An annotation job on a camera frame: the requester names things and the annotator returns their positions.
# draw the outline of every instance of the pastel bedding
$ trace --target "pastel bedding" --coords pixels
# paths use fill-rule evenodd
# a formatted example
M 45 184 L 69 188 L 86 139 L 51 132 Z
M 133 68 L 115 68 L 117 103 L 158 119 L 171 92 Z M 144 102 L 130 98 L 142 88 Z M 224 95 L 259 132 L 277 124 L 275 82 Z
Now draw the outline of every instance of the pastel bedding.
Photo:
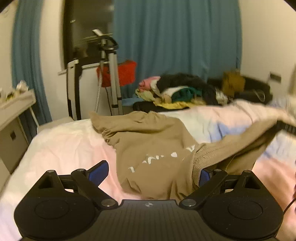
M 253 122 L 278 118 L 293 122 L 293 116 L 283 109 L 236 101 L 226 107 L 198 106 L 189 110 L 164 113 L 179 118 L 198 143 L 216 142 L 227 134 L 239 134 Z M 116 174 L 116 153 L 113 147 L 97 134 L 90 120 L 63 124 L 38 134 L 8 181 L 0 197 L 0 241 L 21 238 L 14 223 L 13 212 L 19 201 L 40 176 L 49 169 L 59 175 L 78 168 L 89 169 L 107 160 L 109 175 L 99 186 L 119 203 L 123 199 L 139 199 L 124 193 Z M 281 131 L 256 161 L 253 172 L 284 209 L 294 193 L 296 137 Z M 296 239 L 296 204 L 286 213 L 278 233 L 279 240 Z

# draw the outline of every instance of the black cable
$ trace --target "black cable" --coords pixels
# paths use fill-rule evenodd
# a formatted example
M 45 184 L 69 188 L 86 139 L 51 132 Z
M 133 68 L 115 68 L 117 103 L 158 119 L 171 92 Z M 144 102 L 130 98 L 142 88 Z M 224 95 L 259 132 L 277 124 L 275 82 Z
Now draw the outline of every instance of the black cable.
M 286 207 L 286 209 L 285 209 L 285 211 L 284 211 L 284 215 L 285 215 L 286 211 L 292 206 L 292 204 L 293 204 L 295 201 L 296 201 L 296 198 L 294 198 L 294 199 L 292 200 L 292 202 L 290 202 L 290 204 Z
M 109 105 L 109 109 L 110 109 L 110 114 L 111 114 L 111 116 L 112 116 L 112 111 L 111 111 L 110 101 L 109 101 L 109 94 L 108 94 L 108 90 L 107 90 L 106 87 L 105 87 L 105 90 L 106 90 L 106 93 L 107 93 L 107 99 L 108 99 L 108 105 Z

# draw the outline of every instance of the blue curtain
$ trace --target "blue curtain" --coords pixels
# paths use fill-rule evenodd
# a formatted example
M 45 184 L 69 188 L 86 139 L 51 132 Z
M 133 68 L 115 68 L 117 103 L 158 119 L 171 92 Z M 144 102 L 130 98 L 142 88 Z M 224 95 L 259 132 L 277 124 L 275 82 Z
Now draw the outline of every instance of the blue curtain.
M 39 32 L 43 0 L 19 0 L 12 40 L 12 84 L 26 81 L 34 89 L 37 103 L 33 106 L 39 124 L 52 121 L 47 104 L 39 56 Z M 20 116 L 28 141 L 37 134 L 29 111 Z
M 240 68 L 238 0 L 115 0 L 114 38 L 118 56 L 137 62 L 136 81 L 178 72 L 220 77 Z

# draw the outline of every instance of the circular logo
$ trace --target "circular logo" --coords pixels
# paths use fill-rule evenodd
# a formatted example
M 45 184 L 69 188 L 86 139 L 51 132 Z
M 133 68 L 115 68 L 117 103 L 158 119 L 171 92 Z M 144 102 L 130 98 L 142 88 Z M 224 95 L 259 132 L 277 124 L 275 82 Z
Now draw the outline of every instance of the circular logo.
M 152 203 L 150 203 L 150 202 L 148 202 L 148 203 L 146 203 L 146 204 L 145 204 L 145 206 L 146 206 L 146 207 L 152 207 L 152 206 L 153 206 L 153 204 L 152 204 Z

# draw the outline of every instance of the silver screw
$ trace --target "silver screw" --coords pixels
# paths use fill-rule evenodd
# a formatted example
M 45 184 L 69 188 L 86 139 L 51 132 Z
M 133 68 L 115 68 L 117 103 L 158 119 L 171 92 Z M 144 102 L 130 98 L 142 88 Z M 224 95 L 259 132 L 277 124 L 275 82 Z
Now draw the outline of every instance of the silver screw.
M 193 199 L 184 199 L 182 201 L 182 204 L 186 207 L 192 207 L 192 206 L 196 205 L 196 201 Z
M 113 199 L 105 199 L 101 202 L 104 207 L 112 207 L 116 204 L 116 201 Z

